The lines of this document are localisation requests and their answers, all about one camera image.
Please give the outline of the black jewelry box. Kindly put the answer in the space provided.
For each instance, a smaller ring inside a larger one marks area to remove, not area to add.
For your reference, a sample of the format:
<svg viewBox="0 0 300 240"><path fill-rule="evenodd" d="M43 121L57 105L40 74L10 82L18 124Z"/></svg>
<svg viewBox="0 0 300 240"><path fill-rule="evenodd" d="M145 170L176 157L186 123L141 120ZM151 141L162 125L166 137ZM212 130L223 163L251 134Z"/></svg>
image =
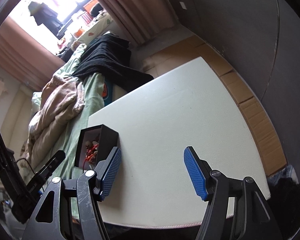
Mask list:
<svg viewBox="0 0 300 240"><path fill-rule="evenodd" d="M79 134L74 167L94 169L117 146L119 133L102 124L82 129Z"/></svg>

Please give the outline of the green bed sheet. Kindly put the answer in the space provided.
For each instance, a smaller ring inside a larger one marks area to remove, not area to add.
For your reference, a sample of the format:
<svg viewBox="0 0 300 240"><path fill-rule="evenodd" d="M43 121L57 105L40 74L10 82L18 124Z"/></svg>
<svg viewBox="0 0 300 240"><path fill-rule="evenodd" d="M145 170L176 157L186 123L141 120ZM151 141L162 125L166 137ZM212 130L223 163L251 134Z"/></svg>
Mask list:
<svg viewBox="0 0 300 240"><path fill-rule="evenodd" d="M59 68L53 76L59 75L62 78L73 77L72 74L80 63L80 57L86 48L87 46L84 43L79 45L70 57L70 60ZM83 110L78 116L68 122L65 130L47 156L37 167L32 166L33 168L40 168L58 150L63 150L66 153L66 157L57 168L55 175L61 176L65 179L69 179L74 175L74 162L80 131L87 128L89 116L104 107L104 101L102 98L104 76L100 73L94 73L93 75L86 77L82 83L85 92L85 106Z"/></svg>

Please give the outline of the flattened cardboard on floor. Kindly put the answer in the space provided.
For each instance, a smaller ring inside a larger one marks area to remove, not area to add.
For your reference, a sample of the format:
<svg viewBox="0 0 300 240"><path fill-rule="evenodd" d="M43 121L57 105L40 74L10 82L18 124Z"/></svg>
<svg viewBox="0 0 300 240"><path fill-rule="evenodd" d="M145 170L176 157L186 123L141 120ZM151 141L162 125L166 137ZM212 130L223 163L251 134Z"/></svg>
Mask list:
<svg viewBox="0 0 300 240"><path fill-rule="evenodd" d="M287 166L277 132L258 98L226 59L196 35L177 42L142 60L142 70L161 76L202 57L226 87L245 119L257 146L267 177Z"/></svg>

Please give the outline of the pink fleece blanket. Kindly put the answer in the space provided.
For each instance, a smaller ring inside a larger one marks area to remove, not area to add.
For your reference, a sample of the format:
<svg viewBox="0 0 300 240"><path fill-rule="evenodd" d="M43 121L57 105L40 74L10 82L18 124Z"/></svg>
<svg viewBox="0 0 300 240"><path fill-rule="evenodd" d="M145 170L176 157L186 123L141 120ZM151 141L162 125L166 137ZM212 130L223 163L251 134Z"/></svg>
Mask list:
<svg viewBox="0 0 300 240"><path fill-rule="evenodd" d="M82 81L54 75L42 90L39 111L29 123L26 157L37 167L47 156L69 121L85 106Z"/></svg>

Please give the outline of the black knitted blanket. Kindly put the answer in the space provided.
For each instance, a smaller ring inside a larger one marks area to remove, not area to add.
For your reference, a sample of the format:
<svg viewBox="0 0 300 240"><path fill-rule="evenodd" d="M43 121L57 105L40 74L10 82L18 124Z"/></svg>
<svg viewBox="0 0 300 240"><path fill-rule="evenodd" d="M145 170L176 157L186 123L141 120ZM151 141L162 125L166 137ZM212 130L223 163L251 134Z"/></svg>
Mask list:
<svg viewBox="0 0 300 240"><path fill-rule="evenodd" d="M102 35L87 46L72 76L84 80L100 73L110 82L131 92L154 80L150 74L130 68L131 55L129 41L113 34Z"/></svg>

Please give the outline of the pink curtain left side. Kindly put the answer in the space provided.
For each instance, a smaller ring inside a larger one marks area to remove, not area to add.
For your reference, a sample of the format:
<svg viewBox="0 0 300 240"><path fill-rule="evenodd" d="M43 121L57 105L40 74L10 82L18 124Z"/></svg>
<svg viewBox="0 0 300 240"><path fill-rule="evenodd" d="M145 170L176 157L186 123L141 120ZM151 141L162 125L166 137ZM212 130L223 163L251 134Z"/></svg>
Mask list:
<svg viewBox="0 0 300 240"><path fill-rule="evenodd" d="M0 26L0 67L21 83L40 91L64 61L53 55L10 17Z"/></svg>

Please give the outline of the pink curtain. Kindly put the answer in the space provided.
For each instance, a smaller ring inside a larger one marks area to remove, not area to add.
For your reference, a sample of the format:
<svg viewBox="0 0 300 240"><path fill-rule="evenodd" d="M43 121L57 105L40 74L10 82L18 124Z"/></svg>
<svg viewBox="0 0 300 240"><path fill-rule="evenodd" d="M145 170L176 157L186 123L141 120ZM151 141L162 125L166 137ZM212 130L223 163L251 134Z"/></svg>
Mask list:
<svg viewBox="0 0 300 240"><path fill-rule="evenodd" d="M98 1L134 45L141 45L178 23L168 0Z"/></svg>
<svg viewBox="0 0 300 240"><path fill-rule="evenodd" d="M21 83L40 91L64 61L53 55L10 17L0 26L0 67Z"/></svg>

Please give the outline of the floral pillow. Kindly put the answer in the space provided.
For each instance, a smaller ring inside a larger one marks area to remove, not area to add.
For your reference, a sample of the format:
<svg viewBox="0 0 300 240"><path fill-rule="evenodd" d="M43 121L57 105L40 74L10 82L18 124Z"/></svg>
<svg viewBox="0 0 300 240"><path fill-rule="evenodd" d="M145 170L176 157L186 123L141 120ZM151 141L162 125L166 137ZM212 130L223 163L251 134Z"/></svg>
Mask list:
<svg viewBox="0 0 300 240"><path fill-rule="evenodd" d="M92 22L88 24L83 34L76 39L76 42L89 44L93 39L98 37L111 22L113 22L113 19L109 13L105 10L100 11L100 13L93 18Z"/></svg>

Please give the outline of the pink curtain right side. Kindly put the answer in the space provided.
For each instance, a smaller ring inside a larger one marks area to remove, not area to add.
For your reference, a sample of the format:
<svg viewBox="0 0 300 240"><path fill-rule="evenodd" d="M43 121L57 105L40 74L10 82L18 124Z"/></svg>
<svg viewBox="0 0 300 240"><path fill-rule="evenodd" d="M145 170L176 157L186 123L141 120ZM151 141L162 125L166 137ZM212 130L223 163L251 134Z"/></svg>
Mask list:
<svg viewBox="0 0 300 240"><path fill-rule="evenodd" d="M98 1L134 45L141 45L178 23L168 0Z"/></svg>

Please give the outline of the hanging black garment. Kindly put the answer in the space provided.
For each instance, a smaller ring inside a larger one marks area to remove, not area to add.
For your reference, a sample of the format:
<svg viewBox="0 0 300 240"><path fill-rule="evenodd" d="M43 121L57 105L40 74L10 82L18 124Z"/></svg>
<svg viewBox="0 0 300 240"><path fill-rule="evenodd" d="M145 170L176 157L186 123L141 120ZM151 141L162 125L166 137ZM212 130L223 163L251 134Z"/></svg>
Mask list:
<svg viewBox="0 0 300 240"><path fill-rule="evenodd" d="M61 30L63 24L57 18L58 14L49 8L45 3L37 3L32 1L28 6L30 16L34 17L37 25L45 25L55 37Z"/></svg>

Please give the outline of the white wall switch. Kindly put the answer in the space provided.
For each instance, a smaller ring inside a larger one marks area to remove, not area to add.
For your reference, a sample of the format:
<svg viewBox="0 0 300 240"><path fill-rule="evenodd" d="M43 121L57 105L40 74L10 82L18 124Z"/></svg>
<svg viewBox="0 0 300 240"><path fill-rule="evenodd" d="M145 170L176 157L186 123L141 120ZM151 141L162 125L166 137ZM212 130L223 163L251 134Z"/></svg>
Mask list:
<svg viewBox="0 0 300 240"><path fill-rule="evenodd" d="M181 7L182 7L184 10L187 10L187 7L186 7L186 5L185 5L184 2L179 2L179 3L180 3Z"/></svg>

